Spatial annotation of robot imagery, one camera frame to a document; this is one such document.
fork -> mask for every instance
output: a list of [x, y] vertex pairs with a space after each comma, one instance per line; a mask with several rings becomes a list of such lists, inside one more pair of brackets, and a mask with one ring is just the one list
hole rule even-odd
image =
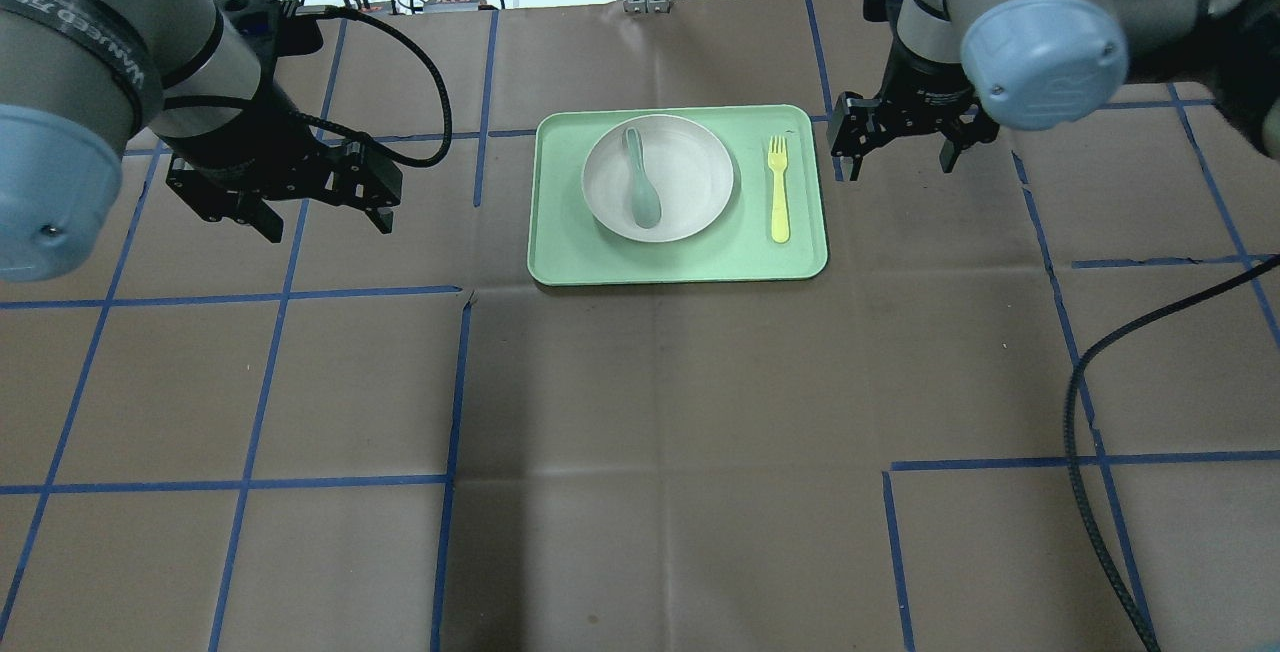
[[791, 238], [791, 220], [787, 216], [787, 140], [781, 134], [769, 140], [769, 169], [773, 170], [773, 215], [769, 233], [778, 245]]

white plate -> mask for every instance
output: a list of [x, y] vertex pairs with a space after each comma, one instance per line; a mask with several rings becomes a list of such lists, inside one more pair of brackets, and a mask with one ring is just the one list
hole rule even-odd
[[[640, 132], [645, 174], [658, 191], [662, 220], [650, 229], [631, 213], [626, 128]], [[586, 206], [607, 227], [637, 242], [675, 242], [707, 229], [733, 192], [733, 160], [710, 129], [682, 117], [650, 114], [604, 133], [582, 168]]]

